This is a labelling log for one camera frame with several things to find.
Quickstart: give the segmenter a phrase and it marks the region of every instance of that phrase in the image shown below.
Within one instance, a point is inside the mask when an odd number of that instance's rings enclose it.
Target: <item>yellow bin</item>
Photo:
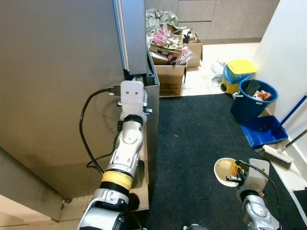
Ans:
[[[228,61],[223,71],[221,85],[226,88],[226,93],[239,91],[241,81],[251,78],[257,72],[256,67],[248,60]]]

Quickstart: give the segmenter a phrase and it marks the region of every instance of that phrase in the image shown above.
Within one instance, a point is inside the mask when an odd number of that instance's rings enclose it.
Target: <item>black cable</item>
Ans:
[[[142,224],[139,221],[139,219],[137,218],[137,216],[133,212],[130,212],[130,213],[131,213],[131,216],[134,218],[135,222],[138,224],[140,230],[144,230],[143,227],[142,227]]]
[[[282,215],[281,215],[281,208],[280,208],[280,196],[279,196],[279,193],[278,193],[276,184],[274,183],[274,181],[272,180],[272,178],[269,177],[268,174],[266,174],[266,173],[265,173],[264,171],[262,171],[260,168],[258,168],[258,167],[255,166],[255,165],[252,165],[252,164],[250,164],[250,163],[244,162],[244,161],[242,161],[242,160],[237,160],[237,161],[236,161],[236,164],[237,164],[237,165],[244,164],[244,165],[246,165],[246,166],[249,166],[249,167],[253,168],[254,170],[256,170],[256,171],[260,172],[262,175],[264,175],[264,176],[271,182],[271,184],[273,185],[273,188],[274,188],[276,197],[277,197],[278,215],[279,215],[279,230],[282,230]]]
[[[115,138],[114,138],[114,140],[113,140],[113,149],[112,149],[112,151],[111,151],[110,153],[106,154],[106,155],[103,155],[103,156],[100,156],[100,157],[95,158],[96,161],[99,160],[99,159],[102,159],[102,158],[104,158],[104,157],[108,157],[108,156],[110,156],[110,155],[113,154],[113,152],[114,152],[114,150],[115,150],[115,147],[116,147],[116,140],[117,140],[117,138],[118,138],[118,136],[119,136],[119,132],[120,132],[120,131],[118,130],[118,131],[117,131],[117,134],[116,134],[116,136],[115,136]],[[87,168],[93,168],[93,169],[98,170],[98,168],[97,168],[96,166],[92,166],[92,165],[91,165],[92,163],[93,163],[93,161],[88,162],[88,163],[86,164],[86,167],[87,167]]]
[[[86,108],[87,108],[87,106],[88,106],[90,100],[91,100],[93,97],[95,97],[96,95],[98,95],[98,94],[100,94],[100,93],[103,93],[103,92],[112,92],[112,89],[111,89],[111,88],[108,88],[108,89],[98,90],[98,91],[92,93],[92,94],[87,98],[87,100],[86,100],[86,102],[85,102],[85,104],[84,104],[84,106],[83,106],[83,109],[82,109],[81,115],[80,115],[80,121],[79,121],[79,132],[80,132],[80,135],[81,135],[81,139],[82,139],[82,141],[83,141],[83,144],[84,144],[84,146],[85,146],[85,148],[86,148],[86,151],[87,151],[89,157],[91,158],[92,162],[94,163],[95,167],[99,170],[99,172],[100,172],[101,174],[103,174],[104,171],[102,170],[101,166],[100,166],[100,165],[97,163],[97,161],[95,160],[95,158],[94,158],[94,156],[93,156],[93,154],[92,154],[92,152],[91,152],[89,146],[88,146],[87,143],[86,143],[85,137],[84,137],[84,133],[83,133],[83,117],[84,117],[85,110],[86,110]]]

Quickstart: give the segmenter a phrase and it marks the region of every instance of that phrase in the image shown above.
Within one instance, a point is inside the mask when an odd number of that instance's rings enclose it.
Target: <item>tile floor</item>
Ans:
[[[212,82],[214,72],[211,70],[211,64],[216,60],[223,62],[234,59],[252,60],[258,45],[259,43],[204,45],[201,66],[188,69],[186,82],[182,84],[181,96],[223,93],[220,87]],[[0,230],[75,230],[90,199],[91,196],[75,198],[64,207],[61,221],[56,224],[21,225],[21,219],[17,221],[16,218],[8,218],[7,215],[0,213],[0,220],[2,220]]]

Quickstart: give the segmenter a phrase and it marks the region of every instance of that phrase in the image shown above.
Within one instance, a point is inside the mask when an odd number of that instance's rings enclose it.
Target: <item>blue dustpan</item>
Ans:
[[[249,145],[255,148],[262,145],[275,144],[287,139],[288,135],[282,125],[306,98],[307,96],[304,95],[281,122],[279,122],[275,116],[256,117],[241,122],[241,128]]]

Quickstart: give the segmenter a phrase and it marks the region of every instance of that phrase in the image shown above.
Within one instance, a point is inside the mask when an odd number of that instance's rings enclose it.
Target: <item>yellow band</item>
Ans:
[[[102,177],[102,182],[103,181],[113,182],[128,190],[131,189],[132,180],[133,180],[132,177],[116,171],[106,171]]]

